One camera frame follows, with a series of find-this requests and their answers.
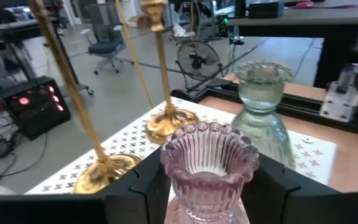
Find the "cable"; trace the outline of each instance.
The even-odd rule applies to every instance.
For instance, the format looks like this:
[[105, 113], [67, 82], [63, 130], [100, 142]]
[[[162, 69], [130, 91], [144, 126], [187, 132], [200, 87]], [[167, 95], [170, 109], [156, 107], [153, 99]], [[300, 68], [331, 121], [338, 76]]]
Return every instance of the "cable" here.
[[12, 175], [16, 175], [16, 174], [20, 174], [22, 172], [25, 172], [29, 169], [31, 169], [33, 166], [37, 165], [43, 158], [44, 158], [44, 155], [45, 155], [45, 152], [48, 148], [48, 133], [45, 133], [45, 143], [44, 143], [44, 148], [42, 149], [42, 153], [41, 153], [41, 156], [31, 165], [29, 165], [28, 167], [22, 169], [22, 170], [19, 170], [19, 171], [16, 171], [16, 172], [11, 172], [11, 173], [7, 173], [11, 168], [12, 166], [15, 164], [16, 160], [17, 160], [17, 157], [15, 154], [13, 153], [10, 153], [9, 155], [11, 155], [11, 157], [13, 158], [12, 159], [12, 162], [6, 167], [6, 169], [4, 171], [2, 171], [0, 173], [0, 180], [4, 177], [9, 177], [9, 176], [12, 176]]
[[301, 70], [303, 61], [305, 60], [306, 56], [308, 55], [309, 50], [312, 48], [312, 46], [314, 46], [314, 41], [315, 41], [315, 40], [316, 40], [315, 38], [313, 38], [313, 39], [311, 40], [311, 42], [310, 42], [308, 48], [307, 48], [307, 49], [305, 50], [305, 52], [303, 53], [302, 58], [301, 58], [301, 60], [299, 61], [298, 67], [296, 68], [295, 73], [294, 73], [294, 75], [293, 75], [294, 78], [298, 75], [299, 71]]
[[125, 38], [127, 39], [129, 51], [131, 52], [131, 56], [132, 56], [132, 60], [134, 61], [135, 68], [137, 70], [137, 73], [139, 74], [139, 78], [140, 78], [140, 81], [142, 82], [142, 85], [143, 85], [144, 91], [146, 93], [147, 99], [149, 101], [149, 104], [150, 104], [150, 106], [152, 108], [154, 108], [152, 97], [150, 95], [149, 89], [147, 88], [147, 84], [146, 84], [146, 81], [144, 79], [142, 69], [140, 68], [139, 60], [137, 59], [137, 55], [136, 55], [134, 45], [133, 45], [132, 40], [131, 40], [131, 36], [129, 35], [129, 31], [128, 31], [128, 27], [127, 27], [127, 24], [126, 24], [125, 16], [124, 16], [124, 13], [122, 12], [121, 3], [120, 3], [120, 1], [114, 1], [114, 2], [116, 3], [116, 6], [117, 6], [118, 16], [119, 16], [119, 19], [122, 22], [122, 27], [124, 28]]

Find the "pink glass candle holder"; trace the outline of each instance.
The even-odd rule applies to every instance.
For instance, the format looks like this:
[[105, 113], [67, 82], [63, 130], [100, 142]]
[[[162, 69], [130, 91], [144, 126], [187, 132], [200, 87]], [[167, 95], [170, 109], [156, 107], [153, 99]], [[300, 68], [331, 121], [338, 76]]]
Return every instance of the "pink glass candle holder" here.
[[190, 124], [176, 130], [161, 149], [180, 210], [172, 223], [247, 223], [240, 201], [259, 167], [252, 141], [228, 125]]

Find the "brass candlestick base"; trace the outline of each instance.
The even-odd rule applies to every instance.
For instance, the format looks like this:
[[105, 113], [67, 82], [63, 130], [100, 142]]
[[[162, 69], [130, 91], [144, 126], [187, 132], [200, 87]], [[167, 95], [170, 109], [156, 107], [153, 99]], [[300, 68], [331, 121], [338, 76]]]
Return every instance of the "brass candlestick base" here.
[[187, 124], [197, 124], [197, 116], [187, 110], [176, 110], [173, 105], [166, 106], [165, 111], [153, 116], [146, 124], [146, 135], [150, 141], [163, 144], [174, 130]]
[[130, 154], [118, 154], [98, 161], [88, 167], [74, 185], [74, 194], [94, 194], [141, 162], [141, 158]]

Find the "white patterned tablecloth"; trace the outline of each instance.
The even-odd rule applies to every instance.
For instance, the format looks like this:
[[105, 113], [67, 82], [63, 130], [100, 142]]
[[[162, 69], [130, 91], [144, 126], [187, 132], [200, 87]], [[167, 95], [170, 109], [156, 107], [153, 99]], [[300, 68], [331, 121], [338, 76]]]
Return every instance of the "white patterned tablecloth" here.
[[[180, 109], [196, 113], [201, 121], [229, 124], [234, 118], [234, 114], [178, 98], [173, 97], [172, 102]], [[109, 155], [130, 153], [144, 159], [158, 149], [158, 144], [154, 144], [147, 139], [144, 128], [146, 122], [154, 114], [162, 111], [164, 107], [165, 102], [105, 140], [102, 143], [102, 146], [106, 149], [105, 153]], [[332, 142], [315, 139], [293, 131], [288, 133], [295, 154], [295, 170], [322, 184], [328, 184], [335, 158], [336, 145]], [[26, 194], [70, 194], [78, 176], [94, 162], [96, 162], [96, 154], [93, 150], [90, 150], [29, 190]]]

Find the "green glass vase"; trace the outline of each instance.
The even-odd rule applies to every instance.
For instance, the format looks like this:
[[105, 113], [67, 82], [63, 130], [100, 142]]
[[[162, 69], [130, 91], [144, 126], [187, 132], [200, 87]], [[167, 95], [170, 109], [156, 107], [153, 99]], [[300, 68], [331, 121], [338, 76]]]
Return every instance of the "green glass vase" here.
[[244, 107], [232, 127], [250, 137], [262, 154], [295, 168], [287, 129], [275, 112], [285, 82], [293, 78], [291, 69], [273, 62], [249, 62], [238, 66], [235, 75]]

